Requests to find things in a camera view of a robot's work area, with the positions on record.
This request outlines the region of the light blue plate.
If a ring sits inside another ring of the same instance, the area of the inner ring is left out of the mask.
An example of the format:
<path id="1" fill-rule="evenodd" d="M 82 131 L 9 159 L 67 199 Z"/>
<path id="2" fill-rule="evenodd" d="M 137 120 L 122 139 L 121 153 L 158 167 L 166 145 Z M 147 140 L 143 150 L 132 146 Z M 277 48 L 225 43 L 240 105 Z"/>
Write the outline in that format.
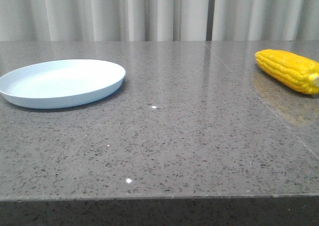
<path id="1" fill-rule="evenodd" d="M 67 59 L 37 63 L 0 78 L 0 93 L 26 108 L 59 109 L 88 104 L 117 91 L 126 75 L 113 62 Z"/>

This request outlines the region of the yellow corn cob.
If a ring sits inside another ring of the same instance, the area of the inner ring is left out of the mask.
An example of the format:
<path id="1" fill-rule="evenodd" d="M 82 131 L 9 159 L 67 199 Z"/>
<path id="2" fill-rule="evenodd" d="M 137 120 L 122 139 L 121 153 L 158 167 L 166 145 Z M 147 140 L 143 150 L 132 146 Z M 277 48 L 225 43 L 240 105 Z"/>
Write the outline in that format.
<path id="1" fill-rule="evenodd" d="M 319 63 L 294 54 L 275 49 L 264 49 L 255 53 L 259 67 L 285 84 L 302 94 L 319 93 Z"/>

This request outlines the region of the white curtain right panel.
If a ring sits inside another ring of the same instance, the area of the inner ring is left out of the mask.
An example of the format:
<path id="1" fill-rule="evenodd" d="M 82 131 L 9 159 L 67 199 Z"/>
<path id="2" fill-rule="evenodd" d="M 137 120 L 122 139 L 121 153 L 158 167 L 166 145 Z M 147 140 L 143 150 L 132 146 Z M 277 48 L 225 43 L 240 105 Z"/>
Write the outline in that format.
<path id="1" fill-rule="evenodd" d="M 317 40 L 319 0 L 214 0 L 212 40 Z"/>

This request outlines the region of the white curtain panel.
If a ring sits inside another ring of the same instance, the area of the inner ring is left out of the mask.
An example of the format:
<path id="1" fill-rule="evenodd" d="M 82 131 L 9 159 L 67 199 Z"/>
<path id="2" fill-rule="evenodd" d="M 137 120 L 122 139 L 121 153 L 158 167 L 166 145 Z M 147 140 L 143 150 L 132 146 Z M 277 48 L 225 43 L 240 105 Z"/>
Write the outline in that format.
<path id="1" fill-rule="evenodd" d="M 212 40 L 317 40 L 319 0 L 214 0 Z"/>
<path id="2" fill-rule="evenodd" d="M 0 0 L 2 41 L 206 40 L 209 0 Z"/>

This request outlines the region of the white curtain left panel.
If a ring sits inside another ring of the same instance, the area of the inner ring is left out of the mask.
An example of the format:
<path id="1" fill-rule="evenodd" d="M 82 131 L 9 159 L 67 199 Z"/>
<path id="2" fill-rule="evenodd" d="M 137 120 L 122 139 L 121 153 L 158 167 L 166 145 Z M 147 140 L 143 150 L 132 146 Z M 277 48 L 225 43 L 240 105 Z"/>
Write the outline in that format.
<path id="1" fill-rule="evenodd" d="M 206 40 L 209 0 L 0 0 L 2 41 Z"/>

